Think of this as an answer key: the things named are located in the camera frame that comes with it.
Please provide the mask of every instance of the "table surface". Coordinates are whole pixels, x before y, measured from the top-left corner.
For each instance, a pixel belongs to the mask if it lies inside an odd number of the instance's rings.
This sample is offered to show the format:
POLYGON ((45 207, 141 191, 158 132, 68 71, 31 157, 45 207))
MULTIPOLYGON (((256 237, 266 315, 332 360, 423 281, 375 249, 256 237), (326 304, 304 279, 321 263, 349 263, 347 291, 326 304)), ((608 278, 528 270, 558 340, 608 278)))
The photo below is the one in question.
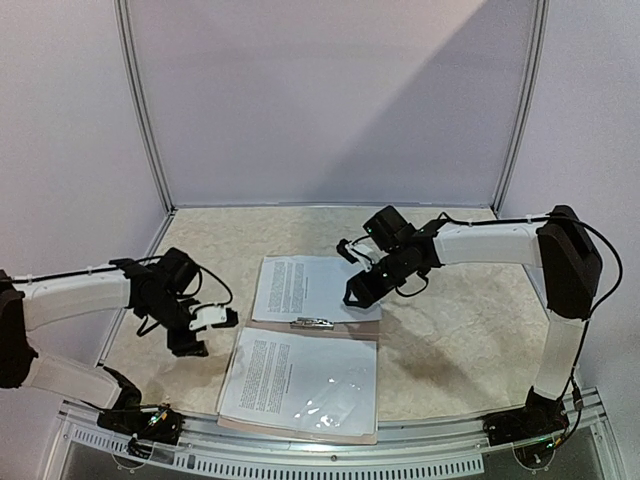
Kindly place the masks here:
MULTIPOLYGON (((250 317, 267 255, 336 255, 341 238, 363 235, 374 207, 252 207, 179 210, 160 248, 174 246, 221 276, 240 323, 250 317)), ((416 227, 439 208, 401 208, 416 227)), ((453 217, 488 219, 486 209, 448 208, 453 217)), ((548 320, 519 265, 465 264, 433 270, 413 298, 383 301, 378 350, 380 420, 460 415, 524 403, 540 364, 548 320)), ((403 289, 420 287, 411 280, 403 289)), ((201 301, 225 292, 205 276, 201 301)), ((143 338, 128 312, 105 364, 132 380, 144 403, 214 414, 238 328, 207 330, 206 358, 175 358, 158 328, 143 338)))

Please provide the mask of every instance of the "metal clip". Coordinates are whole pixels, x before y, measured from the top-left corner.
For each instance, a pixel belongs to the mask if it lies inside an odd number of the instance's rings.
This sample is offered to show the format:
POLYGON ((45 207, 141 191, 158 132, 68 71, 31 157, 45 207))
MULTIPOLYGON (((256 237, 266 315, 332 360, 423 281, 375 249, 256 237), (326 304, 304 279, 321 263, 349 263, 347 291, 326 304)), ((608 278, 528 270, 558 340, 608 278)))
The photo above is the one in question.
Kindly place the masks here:
POLYGON ((307 328, 309 330, 333 330, 333 323, 324 318, 298 317, 289 326, 291 328, 307 328))

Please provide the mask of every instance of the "metal frame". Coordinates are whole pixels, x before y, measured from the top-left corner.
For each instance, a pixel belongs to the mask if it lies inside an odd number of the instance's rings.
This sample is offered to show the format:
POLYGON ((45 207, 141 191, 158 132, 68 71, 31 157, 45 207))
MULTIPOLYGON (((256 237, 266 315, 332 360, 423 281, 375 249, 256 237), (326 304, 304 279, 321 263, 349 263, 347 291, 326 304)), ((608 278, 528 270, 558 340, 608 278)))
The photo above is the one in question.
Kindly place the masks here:
POLYGON ((549 0, 537 0, 529 41, 528 59, 525 65, 525 75, 520 90, 520 105, 518 107, 516 123, 513 127, 511 140, 509 141, 509 148, 507 150, 507 158, 505 160, 500 179, 498 180, 498 185, 493 196, 493 203, 491 205, 491 208, 496 215, 500 213, 504 205, 507 191, 509 190, 509 184, 515 169, 518 152, 520 151, 520 146, 524 137, 527 118, 529 117, 529 111, 531 109, 536 78, 538 76, 538 69, 540 67, 540 57, 542 55, 542 44, 547 24, 548 11, 549 0))
POLYGON ((156 184, 158 195, 162 206, 167 213, 174 210, 174 203, 171 198, 169 183, 164 173, 160 153, 156 144, 153 129, 151 128, 151 120, 149 118, 149 110, 145 99, 142 81, 140 80, 140 70, 138 68, 138 60, 133 41, 133 30, 131 27, 131 17, 129 13, 128 0, 114 0, 116 20, 118 30, 120 31, 120 42, 122 44, 122 55, 124 58, 127 78, 129 79, 129 88, 131 89, 131 98, 138 118, 138 126, 142 143, 147 152, 147 160, 151 168, 151 175, 156 184))
POLYGON ((464 208, 483 209, 491 207, 487 204, 454 204, 454 203, 426 203, 426 202, 262 202, 262 203, 193 203, 176 205, 176 209, 203 208, 255 208, 255 207, 306 207, 306 208, 336 208, 336 207, 385 207, 393 203, 398 208, 430 207, 430 208, 464 208))
POLYGON ((624 463, 620 456, 620 449, 618 448, 616 437, 609 420, 607 419, 600 425, 591 425, 590 428, 600 465, 603 467, 603 470, 605 468, 608 469, 605 475, 608 474, 612 478, 627 478, 624 463))
MULTIPOLYGON (((138 118, 140 134, 147 152, 147 159, 151 168, 158 195, 164 209, 170 213, 176 209, 176 204, 172 199, 169 182, 167 180, 164 167, 162 165, 161 156, 154 137, 147 101, 145 99, 144 88, 138 67, 136 57, 135 44, 133 39, 133 28, 131 24, 131 15, 128 0, 114 0, 118 29, 120 31, 120 40, 122 44, 122 52, 124 63, 131 89, 131 96, 138 118)), ((490 200, 490 207, 495 213, 498 213, 504 204, 504 200, 509 188, 509 183, 515 168, 516 158, 524 136, 527 117, 531 108, 531 101, 535 86, 538 68, 540 64, 540 56, 542 53, 542 44, 544 39, 544 31, 546 26, 547 12, 549 8, 549 0, 536 0, 536 8, 534 19, 530 33, 529 46, 527 49, 527 59, 525 64, 524 78, 520 88, 518 112, 516 121, 511 132, 507 157, 500 174, 498 184, 490 200)), ((288 203, 275 202, 260 204, 260 206, 269 205, 288 205, 288 203)), ((226 207, 227 205, 181 205, 184 208, 198 207, 226 207)))

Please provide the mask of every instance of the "paper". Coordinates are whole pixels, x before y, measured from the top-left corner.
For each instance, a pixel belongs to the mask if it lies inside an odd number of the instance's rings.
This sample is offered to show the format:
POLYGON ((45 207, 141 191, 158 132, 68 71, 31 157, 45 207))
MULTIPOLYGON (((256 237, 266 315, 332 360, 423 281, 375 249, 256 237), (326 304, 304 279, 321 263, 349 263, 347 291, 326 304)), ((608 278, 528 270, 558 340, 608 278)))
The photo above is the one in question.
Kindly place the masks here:
POLYGON ((342 299, 347 280, 362 267, 340 257, 267 257, 262 262, 253 319, 292 322, 299 317, 330 322, 380 320, 376 304, 363 310, 347 307, 342 299))
POLYGON ((376 343, 245 328, 220 415, 310 434, 371 435, 376 343))

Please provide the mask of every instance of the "white enclosure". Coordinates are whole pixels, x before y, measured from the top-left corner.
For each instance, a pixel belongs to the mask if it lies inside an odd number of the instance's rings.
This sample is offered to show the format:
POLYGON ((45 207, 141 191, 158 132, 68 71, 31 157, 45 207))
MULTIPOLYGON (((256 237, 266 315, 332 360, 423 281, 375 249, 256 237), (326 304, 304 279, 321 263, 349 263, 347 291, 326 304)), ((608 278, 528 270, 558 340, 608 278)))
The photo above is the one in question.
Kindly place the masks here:
POLYGON ((535 4, 131 2, 174 203, 491 204, 535 4))
MULTIPOLYGON (((0 268, 43 274, 141 256, 164 218, 111 2, 5 1, 0 13, 0 268)), ((115 312, 44 327, 95 364, 115 312)), ((0 390, 0 478, 33 480, 62 397, 0 390)))
MULTIPOLYGON (((640 472, 640 4, 551 2, 540 72, 505 216, 573 205, 617 247, 625 265, 618 293, 595 315, 581 360, 597 385, 629 478, 640 472)), ((598 243, 604 293, 616 279, 598 243)))
MULTIPOLYGON (((173 206, 497 200, 501 215, 519 216, 570 204, 627 268, 593 322, 581 375, 599 388, 633 475, 639 19, 632 0, 7 0, 0 268, 142 256, 173 206)), ((615 269, 599 247, 602 292, 615 269)), ((95 365, 114 315, 32 338, 95 365)), ((61 402, 0 390, 0 478, 43 471, 61 402)))

